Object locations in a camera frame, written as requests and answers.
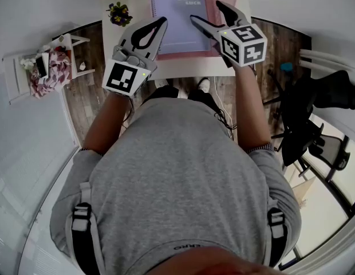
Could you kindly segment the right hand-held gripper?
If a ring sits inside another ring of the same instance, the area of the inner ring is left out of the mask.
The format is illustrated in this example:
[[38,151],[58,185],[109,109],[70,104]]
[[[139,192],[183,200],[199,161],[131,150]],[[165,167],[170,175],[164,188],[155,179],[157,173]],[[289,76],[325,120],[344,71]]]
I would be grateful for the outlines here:
[[266,58],[267,38],[256,24],[250,24],[245,14],[225,2],[216,1],[226,25],[215,25],[197,15],[190,15],[192,24],[206,30],[218,42],[218,52],[230,63],[244,67]]

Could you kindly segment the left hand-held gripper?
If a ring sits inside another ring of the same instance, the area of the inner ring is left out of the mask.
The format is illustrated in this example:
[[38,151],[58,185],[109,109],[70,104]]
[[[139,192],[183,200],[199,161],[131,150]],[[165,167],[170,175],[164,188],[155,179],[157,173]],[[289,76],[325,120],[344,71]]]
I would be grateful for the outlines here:
[[[127,27],[119,45],[114,47],[112,58],[106,62],[102,87],[132,97],[157,69],[153,60],[158,54],[167,26],[166,17],[152,17]],[[145,57],[128,49],[142,50]]]

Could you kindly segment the purple spiral notebook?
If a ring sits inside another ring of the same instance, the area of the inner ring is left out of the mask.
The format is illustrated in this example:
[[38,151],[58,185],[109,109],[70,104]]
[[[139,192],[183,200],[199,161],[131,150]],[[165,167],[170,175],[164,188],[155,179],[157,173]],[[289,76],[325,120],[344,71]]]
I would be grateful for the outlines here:
[[207,19],[205,0],[151,0],[155,17],[166,17],[167,30],[158,54],[205,52],[211,50],[210,39],[191,22],[190,16]]

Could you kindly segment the person's left forearm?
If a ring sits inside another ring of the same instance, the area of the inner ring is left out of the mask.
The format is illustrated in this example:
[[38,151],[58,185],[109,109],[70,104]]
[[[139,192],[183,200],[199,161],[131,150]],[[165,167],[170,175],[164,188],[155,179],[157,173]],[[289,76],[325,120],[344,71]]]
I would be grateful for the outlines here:
[[90,126],[82,148],[106,154],[119,138],[128,108],[128,97],[110,93]]

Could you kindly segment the person's right forearm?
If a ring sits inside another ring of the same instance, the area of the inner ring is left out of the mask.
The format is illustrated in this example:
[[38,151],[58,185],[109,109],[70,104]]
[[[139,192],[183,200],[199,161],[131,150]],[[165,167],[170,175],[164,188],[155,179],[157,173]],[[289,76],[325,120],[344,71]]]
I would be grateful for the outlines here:
[[270,127],[253,70],[245,66],[234,71],[238,144],[248,151],[271,142]]

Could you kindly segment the purple potted flowers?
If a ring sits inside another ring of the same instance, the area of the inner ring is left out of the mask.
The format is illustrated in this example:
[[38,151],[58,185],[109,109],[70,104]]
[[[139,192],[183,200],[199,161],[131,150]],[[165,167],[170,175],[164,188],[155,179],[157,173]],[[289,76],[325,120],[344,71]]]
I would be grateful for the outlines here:
[[106,12],[108,12],[110,22],[117,26],[126,27],[133,19],[133,17],[129,15],[128,6],[122,5],[120,2],[109,4],[109,8]]

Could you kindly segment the person's black trousers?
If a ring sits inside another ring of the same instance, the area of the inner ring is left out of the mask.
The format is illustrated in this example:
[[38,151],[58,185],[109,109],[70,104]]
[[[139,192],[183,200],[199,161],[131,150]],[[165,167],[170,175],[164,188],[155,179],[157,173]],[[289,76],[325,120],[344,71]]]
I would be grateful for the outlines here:
[[[149,98],[144,100],[143,104],[145,104],[148,100],[152,99],[158,99],[158,98],[174,98],[176,99],[178,97],[179,90],[177,88],[174,88],[173,86],[166,85],[161,88],[157,88],[153,92],[153,94],[150,95]],[[223,112],[221,109],[218,107],[216,102],[214,101],[213,97],[208,93],[205,92],[204,90],[200,88],[196,88],[194,90],[191,90],[189,95],[188,95],[189,100],[193,101],[198,101],[206,106],[210,107],[215,113],[223,116]]]

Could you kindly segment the person's white right shoe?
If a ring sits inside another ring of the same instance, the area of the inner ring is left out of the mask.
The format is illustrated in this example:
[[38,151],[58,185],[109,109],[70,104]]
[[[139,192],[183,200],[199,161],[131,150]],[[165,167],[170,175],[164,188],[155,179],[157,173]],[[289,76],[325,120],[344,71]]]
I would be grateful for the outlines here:
[[208,77],[202,78],[196,87],[196,91],[199,93],[209,93],[210,91],[210,79]]

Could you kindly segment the floral cloth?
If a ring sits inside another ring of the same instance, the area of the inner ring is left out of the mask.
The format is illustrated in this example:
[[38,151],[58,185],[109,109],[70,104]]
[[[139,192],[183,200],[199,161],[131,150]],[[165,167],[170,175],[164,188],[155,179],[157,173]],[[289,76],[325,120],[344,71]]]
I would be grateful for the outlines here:
[[40,76],[35,65],[30,76],[30,94],[40,99],[50,92],[60,92],[65,84],[70,82],[72,77],[72,63],[64,52],[51,50],[49,53],[48,77]]

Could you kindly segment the white pipes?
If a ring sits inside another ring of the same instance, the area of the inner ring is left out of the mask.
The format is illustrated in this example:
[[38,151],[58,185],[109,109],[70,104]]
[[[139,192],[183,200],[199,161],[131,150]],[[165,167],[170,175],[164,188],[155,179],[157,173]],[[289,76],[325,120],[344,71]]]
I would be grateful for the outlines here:
[[355,73],[355,61],[347,58],[342,58],[333,54],[328,54],[319,51],[301,49],[299,55],[302,58],[307,58],[319,62],[333,65],[343,70],[347,70]]

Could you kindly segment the white phone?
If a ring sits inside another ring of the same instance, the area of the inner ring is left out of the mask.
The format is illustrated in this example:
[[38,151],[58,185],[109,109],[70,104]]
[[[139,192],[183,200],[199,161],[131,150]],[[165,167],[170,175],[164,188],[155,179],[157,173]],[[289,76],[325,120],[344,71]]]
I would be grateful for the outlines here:
[[41,53],[37,56],[35,63],[40,75],[40,78],[49,78],[49,53]]

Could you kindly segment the black office chair with headrest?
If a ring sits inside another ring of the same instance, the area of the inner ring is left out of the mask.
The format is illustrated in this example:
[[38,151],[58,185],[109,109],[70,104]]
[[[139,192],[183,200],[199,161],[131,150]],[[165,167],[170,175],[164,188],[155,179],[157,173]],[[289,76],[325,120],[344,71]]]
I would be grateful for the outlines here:
[[272,138],[281,138],[279,150],[282,152],[284,166],[288,167],[299,160],[310,148],[320,152],[326,141],[322,137],[323,126],[318,127],[310,116],[314,108],[341,108],[355,110],[355,84],[350,81],[345,70],[336,71],[320,79],[303,75],[297,81],[292,72],[286,72],[288,81],[282,88],[275,73],[267,74],[274,81],[279,96],[264,105],[280,103],[276,119],[281,118],[284,132]]

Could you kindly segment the white flowers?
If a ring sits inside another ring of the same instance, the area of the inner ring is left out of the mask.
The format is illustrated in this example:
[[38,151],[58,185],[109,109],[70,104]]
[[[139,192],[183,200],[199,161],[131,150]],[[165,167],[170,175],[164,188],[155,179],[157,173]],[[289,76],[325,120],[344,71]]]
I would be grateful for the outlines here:
[[22,58],[19,63],[24,68],[24,70],[28,70],[31,72],[36,64],[36,59],[35,58]]

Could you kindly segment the white stool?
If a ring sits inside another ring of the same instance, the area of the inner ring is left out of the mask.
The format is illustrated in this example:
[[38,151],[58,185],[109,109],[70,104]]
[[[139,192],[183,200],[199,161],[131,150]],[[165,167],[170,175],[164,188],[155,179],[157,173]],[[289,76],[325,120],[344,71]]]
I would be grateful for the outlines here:
[[92,73],[95,70],[84,70],[78,71],[78,65],[76,63],[74,47],[89,42],[90,39],[85,37],[74,36],[69,33],[60,35],[52,42],[44,45],[42,48],[37,50],[34,54],[17,54],[13,56],[7,56],[2,59],[3,69],[6,80],[6,87],[9,97],[9,103],[12,104],[18,100],[25,97],[31,96],[30,94],[30,76],[33,71],[24,70],[20,65],[20,60],[22,58],[37,58],[41,53],[50,53],[51,50],[56,50],[59,52],[64,52],[67,54],[72,63],[72,77],[70,82],[79,77]]

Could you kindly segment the grey sweatshirt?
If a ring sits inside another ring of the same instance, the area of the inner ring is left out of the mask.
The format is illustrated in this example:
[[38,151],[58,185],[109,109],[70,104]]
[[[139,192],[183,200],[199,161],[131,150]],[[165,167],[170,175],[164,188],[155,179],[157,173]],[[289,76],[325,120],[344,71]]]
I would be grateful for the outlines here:
[[105,155],[78,152],[52,209],[50,236],[70,255],[68,218],[90,185],[106,275],[145,275],[184,251],[214,246],[269,265],[284,216],[284,254],[296,244],[301,215],[272,146],[234,143],[208,106],[148,100]]

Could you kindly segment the black mesh chair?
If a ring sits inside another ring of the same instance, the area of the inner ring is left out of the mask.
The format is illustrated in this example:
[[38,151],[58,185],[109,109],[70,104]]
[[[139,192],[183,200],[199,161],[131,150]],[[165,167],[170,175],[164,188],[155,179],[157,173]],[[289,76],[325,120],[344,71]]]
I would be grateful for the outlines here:
[[350,152],[346,152],[345,148],[348,145],[349,138],[345,136],[340,139],[335,136],[324,135],[324,124],[320,127],[316,126],[312,121],[308,121],[306,125],[306,140],[304,146],[306,151],[324,162],[329,168],[330,172],[327,174],[325,180],[330,182],[336,171],[342,171],[346,168]]

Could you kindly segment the person's chin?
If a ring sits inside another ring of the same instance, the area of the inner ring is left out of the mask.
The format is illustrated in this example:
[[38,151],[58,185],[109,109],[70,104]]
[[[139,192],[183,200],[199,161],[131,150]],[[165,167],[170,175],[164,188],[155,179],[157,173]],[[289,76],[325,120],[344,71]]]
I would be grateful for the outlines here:
[[287,275],[246,261],[219,247],[198,247],[175,255],[145,275]]

